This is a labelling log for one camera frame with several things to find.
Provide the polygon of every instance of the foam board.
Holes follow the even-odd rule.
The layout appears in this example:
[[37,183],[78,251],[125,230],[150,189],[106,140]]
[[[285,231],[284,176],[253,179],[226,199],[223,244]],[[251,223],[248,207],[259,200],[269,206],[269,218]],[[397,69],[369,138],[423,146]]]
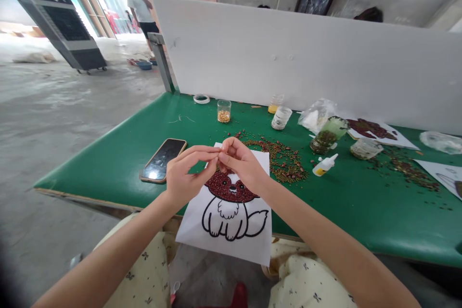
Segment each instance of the foam board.
[[462,134],[462,35],[197,0],[154,0],[183,93]]

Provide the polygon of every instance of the small glass cup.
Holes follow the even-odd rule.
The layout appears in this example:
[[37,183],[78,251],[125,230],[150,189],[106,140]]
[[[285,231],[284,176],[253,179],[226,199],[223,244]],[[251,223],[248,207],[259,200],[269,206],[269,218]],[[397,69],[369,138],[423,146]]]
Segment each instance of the small glass cup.
[[350,129],[348,120],[334,115],[327,120],[309,147],[317,154],[326,154],[329,148],[347,133],[348,129]]
[[279,106],[278,110],[274,114],[273,120],[271,121],[271,126],[275,130],[282,130],[283,128],[285,128],[291,115],[292,110],[290,108]]
[[274,94],[273,98],[271,99],[271,103],[268,106],[268,112],[271,114],[275,114],[278,110],[278,107],[282,105],[284,101],[284,94]]
[[350,153],[360,160],[369,160],[379,154],[384,148],[374,140],[360,138],[350,147]]
[[231,101],[218,100],[218,121],[228,123],[231,120]]

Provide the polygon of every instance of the cartoon dog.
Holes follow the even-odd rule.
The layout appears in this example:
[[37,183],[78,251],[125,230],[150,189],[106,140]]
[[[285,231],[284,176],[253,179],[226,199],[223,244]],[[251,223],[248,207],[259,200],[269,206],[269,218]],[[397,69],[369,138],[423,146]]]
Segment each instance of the cartoon dog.
[[245,204],[259,197],[247,189],[234,172],[217,171],[205,186],[215,196],[202,215],[202,227],[212,237],[222,235],[234,241],[244,236],[258,236],[263,231],[268,210],[248,215]]

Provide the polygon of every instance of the hand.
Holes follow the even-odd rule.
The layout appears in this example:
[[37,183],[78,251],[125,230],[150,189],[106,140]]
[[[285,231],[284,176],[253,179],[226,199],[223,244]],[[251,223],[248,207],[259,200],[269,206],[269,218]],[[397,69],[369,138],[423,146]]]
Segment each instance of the hand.
[[[195,197],[202,186],[215,173],[220,148],[208,146],[194,146],[178,155],[167,163],[167,193],[173,201],[183,207]],[[199,174],[189,174],[189,170],[199,161],[208,162]]]
[[263,183],[271,179],[252,151],[235,137],[223,141],[218,159],[221,172],[232,169],[255,195],[260,196]]

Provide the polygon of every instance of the tape roll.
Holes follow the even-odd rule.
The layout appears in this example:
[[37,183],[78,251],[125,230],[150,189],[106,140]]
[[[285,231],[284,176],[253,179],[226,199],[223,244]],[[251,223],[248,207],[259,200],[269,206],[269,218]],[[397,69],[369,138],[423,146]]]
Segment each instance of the tape roll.
[[194,95],[193,99],[194,99],[194,102],[201,103],[201,104],[210,102],[210,98],[204,94]]

